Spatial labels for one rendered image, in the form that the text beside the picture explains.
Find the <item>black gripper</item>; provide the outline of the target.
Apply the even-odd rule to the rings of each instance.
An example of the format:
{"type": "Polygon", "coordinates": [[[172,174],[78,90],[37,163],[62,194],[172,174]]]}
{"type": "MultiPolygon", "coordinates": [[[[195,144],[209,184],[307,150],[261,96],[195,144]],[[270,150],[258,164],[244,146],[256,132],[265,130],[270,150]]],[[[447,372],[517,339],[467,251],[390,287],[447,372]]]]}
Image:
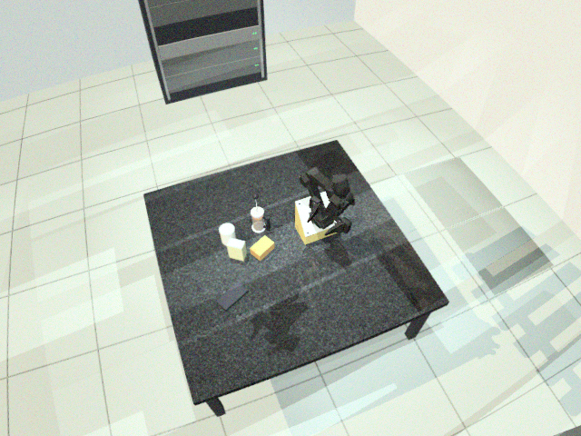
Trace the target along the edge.
{"type": "Polygon", "coordinates": [[[338,233],[338,232],[341,232],[341,233],[344,232],[345,234],[347,234],[350,231],[350,228],[352,226],[352,221],[350,221],[346,217],[343,217],[342,219],[340,219],[339,216],[341,215],[341,213],[339,212],[339,209],[336,208],[335,206],[328,204],[328,207],[326,208],[321,203],[322,203],[322,200],[316,196],[312,196],[310,198],[309,207],[311,210],[311,214],[310,214],[310,217],[309,217],[307,223],[310,222],[317,215],[318,210],[321,210],[336,222],[324,234],[325,236],[332,234],[332,233],[338,233]]]}

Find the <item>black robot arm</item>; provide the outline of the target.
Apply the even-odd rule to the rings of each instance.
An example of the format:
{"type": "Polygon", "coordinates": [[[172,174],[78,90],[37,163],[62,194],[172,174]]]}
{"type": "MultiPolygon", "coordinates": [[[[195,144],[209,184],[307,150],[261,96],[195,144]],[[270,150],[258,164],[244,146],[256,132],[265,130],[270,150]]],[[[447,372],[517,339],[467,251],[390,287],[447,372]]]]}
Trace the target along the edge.
{"type": "MultiPolygon", "coordinates": [[[[356,199],[350,191],[348,177],[344,173],[335,174],[330,180],[317,167],[312,167],[300,176],[300,183],[309,190],[310,197],[316,196],[322,200],[318,188],[320,186],[326,191],[330,201],[329,205],[338,208],[340,213],[345,211],[350,205],[355,206],[356,199]]],[[[325,207],[323,200],[321,204],[325,207]]],[[[317,215],[311,221],[323,230],[334,223],[334,220],[321,210],[318,210],[317,215]]]]}

